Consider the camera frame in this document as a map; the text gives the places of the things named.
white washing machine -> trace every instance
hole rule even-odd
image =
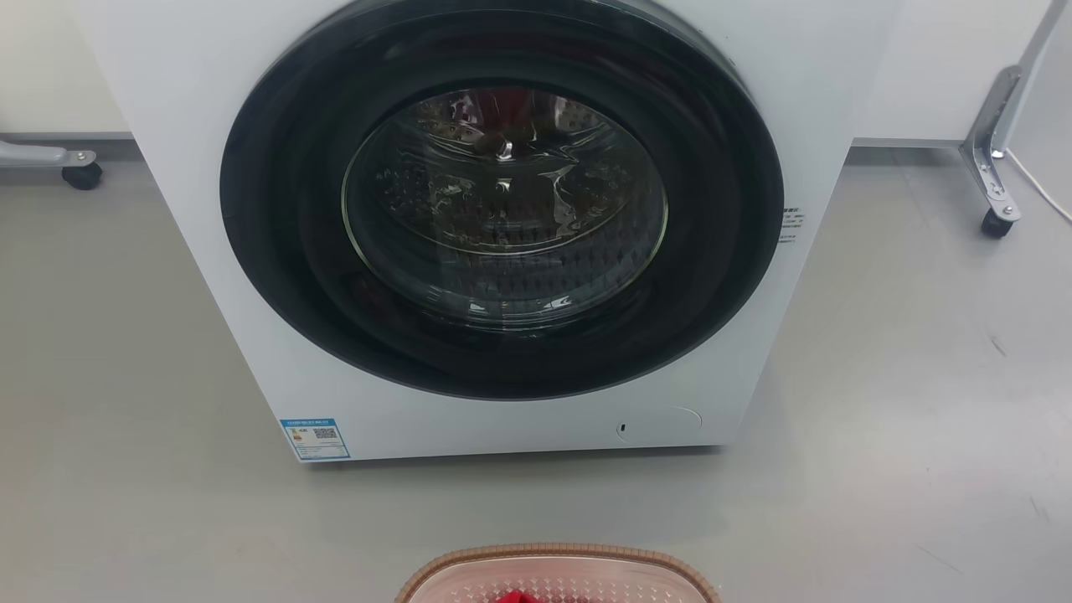
[[[75,12],[318,462],[729,443],[897,4]]]

caster wheel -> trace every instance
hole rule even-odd
[[[1009,234],[1009,230],[1012,229],[1012,222],[1006,222],[1004,220],[998,218],[998,215],[994,212],[993,209],[986,210],[986,216],[983,218],[983,223],[979,226],[979,230],[983,231],[983,234],[992,238],[1001,238]]]
[[[101,174],[104,171],[94,161],[88,165],[83,165],[80,167],[64,167],[63,168],[63,179],[66,183],[78,189],[79,191],[91,191],[96,188],[96,185],[101,183]]]

pink basket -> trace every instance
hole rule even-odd
[[[720,603],[703,576],[669,555],[561,543],[444,555],[414,574],[394,603],[496,603],[510,593],[538,603]]]

blue label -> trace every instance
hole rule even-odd
[[[284,418],[280,423],[301,460],[349,458],[349,450],[333,418]]]

sticker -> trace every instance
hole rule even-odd
[[[796,240],[796,231],[804,223],[804,214],[800,207],[787,207],[781,212],[781,235],[778,242],[793,242]]]
[[[280,423],[301,460],[349,458],[333,418],[284,418]]]

